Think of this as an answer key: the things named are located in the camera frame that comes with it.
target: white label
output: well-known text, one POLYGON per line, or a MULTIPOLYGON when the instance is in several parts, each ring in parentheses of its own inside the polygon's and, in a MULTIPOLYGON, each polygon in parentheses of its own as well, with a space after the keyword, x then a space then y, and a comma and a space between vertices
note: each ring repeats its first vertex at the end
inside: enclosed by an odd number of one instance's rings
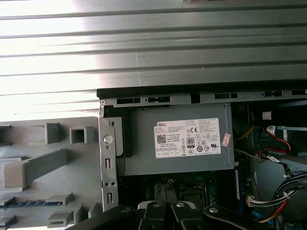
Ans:
POLYGON ((267 127, 267 131, 269 133, 271 133, 273 136, 275 136, 275 130, 276 130, 276 126, 268 126, 267 127))
POLYGON ((224 139, 222 141, 222 146, 228 147, 229 141, 230 141, 231 135, 228 133, 225 133, 224 139))
POLYGON ((158 122, 154 142, 156 158, 220 154, 219 119, 158 122))
POLYGON ((267 157, 273 162, 280 163, 280 161, 277 160, 275 157, 272 157, 272 156, 267 156, 267 157))

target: wire bundle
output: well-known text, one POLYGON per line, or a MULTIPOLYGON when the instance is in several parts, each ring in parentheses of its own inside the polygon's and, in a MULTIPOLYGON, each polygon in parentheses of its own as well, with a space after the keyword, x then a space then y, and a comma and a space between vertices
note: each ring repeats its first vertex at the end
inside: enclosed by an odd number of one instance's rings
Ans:
POLYGON ((289 176, 290 176, 290 179, 282 182, 281 185, 276 190, 276 192, 274 193, 273 199, 271 201, 275 203, 271 205, 272 213, 266 219, 260 220, 259 221, 260 223, 267 222, 268 220, 277 217, 282 212, 282 210, 286 207, 289 199, 293 197, 297 193, 298 190, 307 188, 307 183, 303 182, 307 180, 307 172, 298 174, 296 176, 293 176, 290 173, 289 176))
POLYGON ((275 205, 282 204, 284 201, 287 201, 291 197, 293 197, 296 194, 296 191, 292 190, 288 193, 284 193, 282 197, 271 200, 271 201, 258 201, 254 200, 253 198, 250 199, 250 203, 252 204, 252 207, 272 207, 275 205))
POLYGON ((260 159, 263 159, 263 160, 267 160, 267 159, 268 159, 267 156, 266 156, 266 154, 265 154, 267 151, 274 151, 274 152, 286 154, 288 151, 291 150, 291 145, 290 145, 289 142, 287 142, 287 141, 285 141, 285 140, 283 140, 283 139, 281 139, 281 138, 278 138, 278 137, 274 136, 273 134, 269 133, 269 132, 267 131, 267 129, 264 128, 264 127, 259 129, 258 138, 259 138, 260 150, 258 150, 257 156, 258 156, 260 159), (262 131, 264 131, 264 133, 265 133, 267 136, 269 136, 269 137, 271 137, 271 138, 273 138, 273 139, 275 139, 275 140, 277 140, 277 141, 279 141, 279 142, 284 143, 286 148, 283 148, 283 149, 264 148, 263 145, 262 145, 262 142, 261 142, 261 133, 262 133, 262 131))

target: white connector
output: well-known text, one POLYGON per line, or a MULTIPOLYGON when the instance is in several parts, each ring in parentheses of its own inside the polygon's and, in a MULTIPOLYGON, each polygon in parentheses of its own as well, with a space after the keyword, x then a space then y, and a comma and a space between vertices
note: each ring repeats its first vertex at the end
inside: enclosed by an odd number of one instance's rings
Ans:
POLYGON ((245 195, 245 201, 248 207, 253 207, 253 204, 251 203, 251 199, 255 200, 255 197, 253 195, 250 194, 246 194, 245 195))

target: ribbed metal surface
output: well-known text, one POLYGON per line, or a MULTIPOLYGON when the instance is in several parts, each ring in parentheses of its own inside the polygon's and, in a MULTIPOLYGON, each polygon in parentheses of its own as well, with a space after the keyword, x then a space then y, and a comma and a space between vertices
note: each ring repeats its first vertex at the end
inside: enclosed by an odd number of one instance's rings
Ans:
POLYGON ((305 79, 305 0, 0 1, 0 94, 305 79))

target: screw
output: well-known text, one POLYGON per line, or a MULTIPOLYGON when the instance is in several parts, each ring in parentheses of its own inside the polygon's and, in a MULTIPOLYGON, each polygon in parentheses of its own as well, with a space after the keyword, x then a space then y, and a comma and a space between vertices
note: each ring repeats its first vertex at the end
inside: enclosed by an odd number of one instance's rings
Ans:
POLYGON ((176 206, 177 207, 184 207, 184 203, 179 202, 179 203, 176 204, 176 206))
POLYGON ((211 213, 217 213, 219 210, 217 210, 216 208, 214 208, 214 207, 211 207, 210 209, 209 209, 209 212, 211 212, 211 213))
POLYGON ((129 208, 125 208, 125 209, 121 210, 121 212, 129 212, 129 211, 130 211, 129 208))

